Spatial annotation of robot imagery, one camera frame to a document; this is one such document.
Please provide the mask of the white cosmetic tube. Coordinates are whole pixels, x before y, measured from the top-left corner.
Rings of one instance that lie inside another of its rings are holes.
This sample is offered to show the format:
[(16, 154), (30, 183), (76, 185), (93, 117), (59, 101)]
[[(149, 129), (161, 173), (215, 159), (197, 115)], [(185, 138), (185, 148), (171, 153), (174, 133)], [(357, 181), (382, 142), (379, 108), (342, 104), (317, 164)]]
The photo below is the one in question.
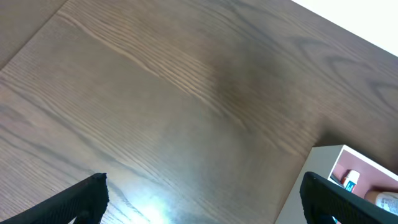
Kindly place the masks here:
[(395, 192), (369, 191), (364, 198), (387, 212), (398, 214), (398, 198)]

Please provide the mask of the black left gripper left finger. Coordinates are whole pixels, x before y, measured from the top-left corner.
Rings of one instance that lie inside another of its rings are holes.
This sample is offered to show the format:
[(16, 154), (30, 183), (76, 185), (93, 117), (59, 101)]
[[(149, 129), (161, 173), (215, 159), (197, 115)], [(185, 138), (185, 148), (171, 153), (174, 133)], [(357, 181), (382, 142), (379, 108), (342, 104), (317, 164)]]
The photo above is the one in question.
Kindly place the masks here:
[(95, 173), (2, 224), (100, 223), (109, 202), (106, 174)]

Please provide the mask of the red and teal toothpaste tube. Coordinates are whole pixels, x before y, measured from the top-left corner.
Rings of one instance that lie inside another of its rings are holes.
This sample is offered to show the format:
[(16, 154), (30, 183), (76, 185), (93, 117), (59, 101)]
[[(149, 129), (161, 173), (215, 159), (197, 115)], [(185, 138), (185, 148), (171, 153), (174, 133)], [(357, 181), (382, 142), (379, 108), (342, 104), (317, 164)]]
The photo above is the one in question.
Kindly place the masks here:
[(353, 193), (358, 184), (359, 178), (360, 173), (356, 170), (350, 169), (345, 172), (343, 178), (341, 179), (341, 184), (345, 190)]

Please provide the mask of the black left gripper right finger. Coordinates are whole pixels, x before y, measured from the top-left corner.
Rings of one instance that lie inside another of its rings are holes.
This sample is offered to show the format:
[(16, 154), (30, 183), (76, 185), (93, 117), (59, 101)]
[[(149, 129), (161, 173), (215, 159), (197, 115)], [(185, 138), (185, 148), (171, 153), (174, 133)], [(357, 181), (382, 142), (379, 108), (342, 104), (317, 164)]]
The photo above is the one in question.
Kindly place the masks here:
[(306, 172), (300, 186), (308, 224), (396, 224), (397, 215), (337, 186), (314, 172)]

